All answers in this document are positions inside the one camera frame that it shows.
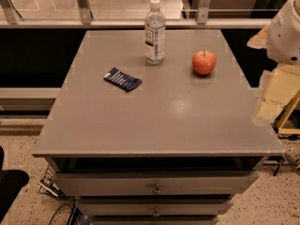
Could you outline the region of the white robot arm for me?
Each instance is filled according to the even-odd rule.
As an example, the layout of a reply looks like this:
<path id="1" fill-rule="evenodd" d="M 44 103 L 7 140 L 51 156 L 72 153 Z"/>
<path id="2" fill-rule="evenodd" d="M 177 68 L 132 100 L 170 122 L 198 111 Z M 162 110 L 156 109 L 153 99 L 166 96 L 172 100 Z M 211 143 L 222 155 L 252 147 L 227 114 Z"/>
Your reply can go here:
<path id="1" fill-rule="evenodd" d="M 266 49 L 277 62 L 271 72 L 264 71 L 257 89 L 253 122 L 273 123 L 300 90 L 300 0 L 288 0 L 274 19 L 247 46 Z"/>

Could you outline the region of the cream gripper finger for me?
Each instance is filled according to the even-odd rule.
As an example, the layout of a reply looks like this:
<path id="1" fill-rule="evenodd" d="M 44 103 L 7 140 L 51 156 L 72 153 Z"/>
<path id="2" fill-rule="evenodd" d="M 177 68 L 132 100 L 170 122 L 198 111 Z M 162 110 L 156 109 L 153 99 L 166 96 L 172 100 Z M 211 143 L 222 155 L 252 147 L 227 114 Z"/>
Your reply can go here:
<path id="1" fill-rule="evenodd" d="M 279 64 L 272 72 L 264 72 L 259 90 L 255 118 L 274 122 L 300 90 L 300 66 Z"/>
<path id="2" fill-rule="evenodd" d="M 256 35 L 251 37 L 247 46 L 252 49 L 265 49 L 269 26 L 264 26 Z"/>

